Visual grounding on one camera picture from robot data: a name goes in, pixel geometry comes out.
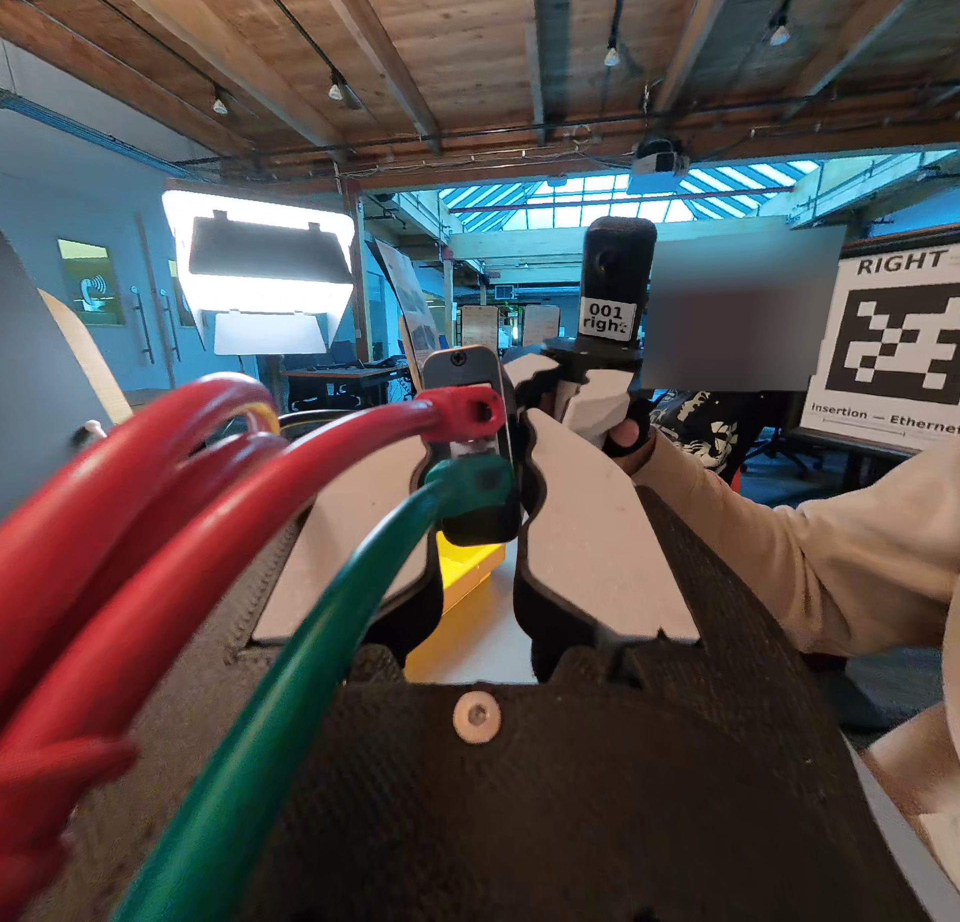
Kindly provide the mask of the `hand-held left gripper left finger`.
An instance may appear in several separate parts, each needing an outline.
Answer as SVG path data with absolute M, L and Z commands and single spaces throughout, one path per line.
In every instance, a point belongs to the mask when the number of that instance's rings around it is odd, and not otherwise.
M 413 436 L 379 449 L 316 496 L 253 631 L 255 644 L 283 644 L 360 544 L 405 501 L 428 460 Z M 385 592 L 365 642 L 417 647 L 438 627 L 443 583 L 436 530 L 429 528 Z

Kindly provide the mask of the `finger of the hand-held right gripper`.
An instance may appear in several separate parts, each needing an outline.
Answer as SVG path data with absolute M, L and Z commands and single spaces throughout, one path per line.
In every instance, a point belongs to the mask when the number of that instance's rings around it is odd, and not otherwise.
M 561 364 L 542 353 L 526 353 L 501 362 L 507 412 L 555 412 Z

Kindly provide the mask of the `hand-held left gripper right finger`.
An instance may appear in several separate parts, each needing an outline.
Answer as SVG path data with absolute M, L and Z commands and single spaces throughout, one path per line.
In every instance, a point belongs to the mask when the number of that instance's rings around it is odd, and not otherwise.
M 534 510 L 518 538 L 514 613 L 539 651 L 701 634 L 638 490 L 600 448 L 524 415 Z

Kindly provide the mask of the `dark ethernet port adapter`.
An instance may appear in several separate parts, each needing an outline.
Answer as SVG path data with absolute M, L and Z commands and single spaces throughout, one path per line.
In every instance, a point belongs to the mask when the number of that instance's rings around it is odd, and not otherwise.
M 497 351 L 474 344 L 433 352 L 423 364 L 421 381 L 424 389 L 488 385 L 504 404 L 506 422 L 495 437 L 467 444 L 428 445 L 428 454 L 419 467 L 419 483 L 425 481 L 426 474 L 435 465 L 451 458 L 495 452 L 510 464 L 515 463 L 513 431 L 518 424 L 517 407 L 514 390 L 504 380 Z M 460 547 L 507 544 L 520 531 L 522 513 L 520 482 L 515 477 L 504 503 L 443 518 L 438 529 L 447 542 Z

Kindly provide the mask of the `yellow plastic bin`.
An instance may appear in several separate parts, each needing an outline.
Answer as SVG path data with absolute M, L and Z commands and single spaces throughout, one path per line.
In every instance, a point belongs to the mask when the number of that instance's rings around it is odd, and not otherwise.
M 490 577 L 507 558 L 505 544 L 460 546 L 436 537 L 443 587 L 440 622 L 406 660 L 411 683 L 443 681 L 467 657 L 497 615 Z

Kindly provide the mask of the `person's right forearm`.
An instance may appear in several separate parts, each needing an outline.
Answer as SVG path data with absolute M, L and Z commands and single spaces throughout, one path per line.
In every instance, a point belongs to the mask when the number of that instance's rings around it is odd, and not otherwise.
M 958 601 L 959 446 L 946 440 L 870 486 L 771 508 L 660 432 L 630 477 L 742 580 L 800 652 L 940 648 Z

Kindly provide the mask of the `person's right hand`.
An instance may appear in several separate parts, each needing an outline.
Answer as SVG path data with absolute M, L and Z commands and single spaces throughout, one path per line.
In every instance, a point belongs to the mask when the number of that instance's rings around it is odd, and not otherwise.
M 651 426 L 649 413 L 627 417 L 606 434 L 603 452 L 628 477 L 642 472 L 652 460 L 659 435 Z

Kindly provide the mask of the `pale standing board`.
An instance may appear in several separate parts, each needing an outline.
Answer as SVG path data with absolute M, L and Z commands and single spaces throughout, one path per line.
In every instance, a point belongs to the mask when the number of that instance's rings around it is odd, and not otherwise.
M 459 308 L 460 345 L 480 345 L 499 356 L 499 309 L 495 304 L 463 304 Z
M 521 313 L 523 348 L 535 347 L 561 336 L 561 308 L 555 304 L 525 304 Z

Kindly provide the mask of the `ceiling projector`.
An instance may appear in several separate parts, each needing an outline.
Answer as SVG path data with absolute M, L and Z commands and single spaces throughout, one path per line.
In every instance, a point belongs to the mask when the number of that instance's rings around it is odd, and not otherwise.
M 689 153 L 678 140 L 649 137 L 633 148 L 626 193 L 629 196 L 673 194 L 688 175 L 690 162 Z

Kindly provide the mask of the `leaning poster board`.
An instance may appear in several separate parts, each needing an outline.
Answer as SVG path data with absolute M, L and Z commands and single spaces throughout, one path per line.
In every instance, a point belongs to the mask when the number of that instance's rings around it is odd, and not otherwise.
M 435 316 L 410 257 L 379 239 L 372 243 L 372 249 L 385 269 L 399 304 L 414 366 L 420 375 L 427 359 L 441 350 L 441 333 Z

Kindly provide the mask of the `studio softbox light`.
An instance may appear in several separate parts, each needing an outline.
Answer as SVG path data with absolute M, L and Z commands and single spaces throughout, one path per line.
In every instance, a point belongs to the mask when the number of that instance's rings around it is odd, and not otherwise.
M 354 220 L 178 183 L 162 194 L 176 276 L 217 356 L 329 351 L 354 294 Z

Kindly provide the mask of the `checkered marker sign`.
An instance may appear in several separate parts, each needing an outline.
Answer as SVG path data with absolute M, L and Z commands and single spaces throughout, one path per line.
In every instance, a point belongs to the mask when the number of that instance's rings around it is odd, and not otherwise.
M 958 440 L 958 245 L 839 261 L 798 426 L 913 453 Z

